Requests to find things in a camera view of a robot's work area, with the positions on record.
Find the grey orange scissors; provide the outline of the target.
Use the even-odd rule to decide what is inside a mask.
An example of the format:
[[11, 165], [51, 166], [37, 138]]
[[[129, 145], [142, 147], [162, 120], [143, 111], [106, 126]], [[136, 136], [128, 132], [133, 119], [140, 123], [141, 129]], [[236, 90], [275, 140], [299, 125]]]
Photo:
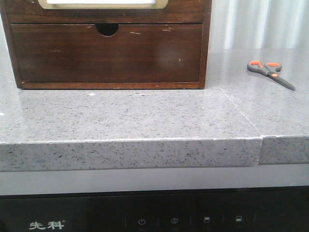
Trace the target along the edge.
[[260, 61], [252, 60], [249, 61], [247, 64], [247, 70], [269, 77], [270, 79], [279, 83], [280, 85], [292, 91], [295, 91], [296, 88], [292, 84], [290, 84], [289, 82], [287, 82], [286, 80], [284, 80], [279, 76], [278, 72], [280, 72], [281, 69], [282, 65], [276, 62], [269, 62], [262, 65]]

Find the white drawer handle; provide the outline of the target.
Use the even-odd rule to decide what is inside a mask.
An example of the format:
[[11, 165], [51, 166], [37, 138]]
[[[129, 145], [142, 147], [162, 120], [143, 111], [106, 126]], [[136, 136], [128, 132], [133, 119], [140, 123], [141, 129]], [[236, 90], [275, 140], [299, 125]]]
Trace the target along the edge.
[[155, 4], [156, 0], [47, 0], [49, 4]]

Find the dark brown wooden drawer cabinet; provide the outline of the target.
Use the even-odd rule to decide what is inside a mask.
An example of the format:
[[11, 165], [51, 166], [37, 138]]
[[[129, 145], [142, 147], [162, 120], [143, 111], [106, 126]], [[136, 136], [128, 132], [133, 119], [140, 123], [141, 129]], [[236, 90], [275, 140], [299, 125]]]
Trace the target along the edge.
[[[156, 0], [155, 4], [49, 4], [46, 0], [38, 0], [43, 9], [51, 10], [140, 10], [140, 9], [163, 9], [169, 0]], [[20, 74], [16, 50], [14, 46], [13, 34], [9, 18], [6, 13], [1, 13], [3, 28], [8, 45], [9, 55], [15, 76], [15, 82], [21, 89], [201, 89], [205, 86], [208, 43], [211, 24], [211, 11], [205, 12], [201, 23], [68, 23], [68, 24], [94, 24], [98, 27], [98, 32], [106, 37], [113, 36], [118, 26], [129, 25], [179, 25], [194, 24], [202, 26], [201, 55], [199, 61], [199, 76], [196, 82], [28, 82], [24, 81]], [[52, 24], [52, 23], [17, 23], [17, 24]]]

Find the white curtain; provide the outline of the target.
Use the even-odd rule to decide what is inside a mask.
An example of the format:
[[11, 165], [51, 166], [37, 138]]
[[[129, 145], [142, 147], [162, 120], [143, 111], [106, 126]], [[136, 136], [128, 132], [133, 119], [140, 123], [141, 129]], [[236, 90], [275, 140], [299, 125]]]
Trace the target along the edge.
[[210, 50], [308, 49], [307, 0], [214, 0]]

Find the black appliance control panel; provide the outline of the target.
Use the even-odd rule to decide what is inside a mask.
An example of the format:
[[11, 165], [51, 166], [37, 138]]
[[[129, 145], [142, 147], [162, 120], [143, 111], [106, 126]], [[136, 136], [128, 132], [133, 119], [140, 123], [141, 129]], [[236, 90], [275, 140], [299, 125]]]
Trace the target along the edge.
[[306, 232], [309, 188], [12, 195], [3, 232]]

